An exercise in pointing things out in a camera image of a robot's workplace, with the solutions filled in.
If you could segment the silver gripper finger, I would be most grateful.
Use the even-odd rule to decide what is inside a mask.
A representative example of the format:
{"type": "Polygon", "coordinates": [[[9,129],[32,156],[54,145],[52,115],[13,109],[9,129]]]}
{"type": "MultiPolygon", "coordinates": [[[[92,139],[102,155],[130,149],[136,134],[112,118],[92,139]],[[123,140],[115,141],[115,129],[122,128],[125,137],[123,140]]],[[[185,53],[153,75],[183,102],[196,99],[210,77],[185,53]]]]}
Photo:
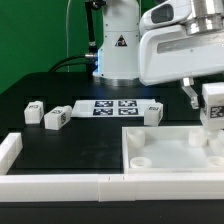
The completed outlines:
{"type": "Polygon", "coordinates": [[[181,88],[190,98],[190,104],[193,109],[199,108],[198,94],[194,91],[192,86],[194,85],[194,80],[189,77],[185,77],[181,80],[181,88]]]}

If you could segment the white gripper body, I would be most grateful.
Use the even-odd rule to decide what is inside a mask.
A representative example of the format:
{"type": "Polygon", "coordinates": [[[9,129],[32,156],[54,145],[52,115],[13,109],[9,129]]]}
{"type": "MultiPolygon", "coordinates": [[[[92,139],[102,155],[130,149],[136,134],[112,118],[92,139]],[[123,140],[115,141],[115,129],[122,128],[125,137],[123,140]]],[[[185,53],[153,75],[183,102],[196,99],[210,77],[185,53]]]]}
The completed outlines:
{"type": "Polygon", "coordinates": [[[224,72],[224,0],[154,0],[140,20],[146,85],[224,72]]]}

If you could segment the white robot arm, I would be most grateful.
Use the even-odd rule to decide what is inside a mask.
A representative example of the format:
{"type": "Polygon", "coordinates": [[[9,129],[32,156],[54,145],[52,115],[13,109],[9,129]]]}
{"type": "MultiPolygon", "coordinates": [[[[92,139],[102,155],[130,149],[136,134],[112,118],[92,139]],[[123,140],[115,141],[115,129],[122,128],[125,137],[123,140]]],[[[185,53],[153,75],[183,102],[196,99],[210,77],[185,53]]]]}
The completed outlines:
{"type": "Polygon", "coordinates": [[[103,14],[103,44],[93,77],[108,85],[175,80],[200,107],[193,79],[224,72],[224,0],[85,0],[103,14]]]}

